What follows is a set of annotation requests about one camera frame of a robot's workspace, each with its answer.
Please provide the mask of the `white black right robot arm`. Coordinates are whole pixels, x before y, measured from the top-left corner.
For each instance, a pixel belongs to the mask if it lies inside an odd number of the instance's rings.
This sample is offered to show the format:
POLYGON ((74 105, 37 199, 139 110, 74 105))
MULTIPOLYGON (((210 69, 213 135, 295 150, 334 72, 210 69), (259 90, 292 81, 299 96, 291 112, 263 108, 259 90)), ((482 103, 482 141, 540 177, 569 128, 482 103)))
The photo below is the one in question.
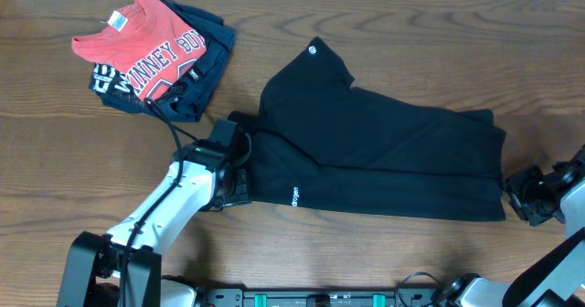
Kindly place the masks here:
POLYGON ((584 285, 584 150, 552 165, 545 174, 532 165, 504 182, 510 206, 536 227, 551 218, 566 227, 566 239, 511 283, 467 274, 435 295, 447 306, 582 306, 584 285))

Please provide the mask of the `black t-shirt with white logo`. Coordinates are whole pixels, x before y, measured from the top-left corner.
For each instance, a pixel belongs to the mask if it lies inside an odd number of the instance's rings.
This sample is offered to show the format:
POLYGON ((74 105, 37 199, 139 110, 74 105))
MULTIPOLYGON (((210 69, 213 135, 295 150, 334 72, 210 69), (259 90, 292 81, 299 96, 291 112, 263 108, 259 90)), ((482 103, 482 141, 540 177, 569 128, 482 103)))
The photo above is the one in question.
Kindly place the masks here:
POLYGON ((416 106, 358 88, 313 39, 272 77, 252 140, 253 201, 347 213, 502 221, 505 131, 489 110, 416 106))

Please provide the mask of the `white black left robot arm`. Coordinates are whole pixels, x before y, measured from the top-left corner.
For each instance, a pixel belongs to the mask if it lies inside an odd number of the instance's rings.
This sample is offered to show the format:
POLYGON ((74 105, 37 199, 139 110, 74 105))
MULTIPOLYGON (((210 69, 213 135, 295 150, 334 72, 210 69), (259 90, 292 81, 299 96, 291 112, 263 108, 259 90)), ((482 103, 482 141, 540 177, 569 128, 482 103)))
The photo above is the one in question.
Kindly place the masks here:
POLYGON ((219 120, 209 137, 179 146, 155 190, 103 235, 79 234, 69 248, 60 306, 200 306, 202 291, 162 273, 162 259, 198 212, 250 203, 242 164, 251 138, 219 120))

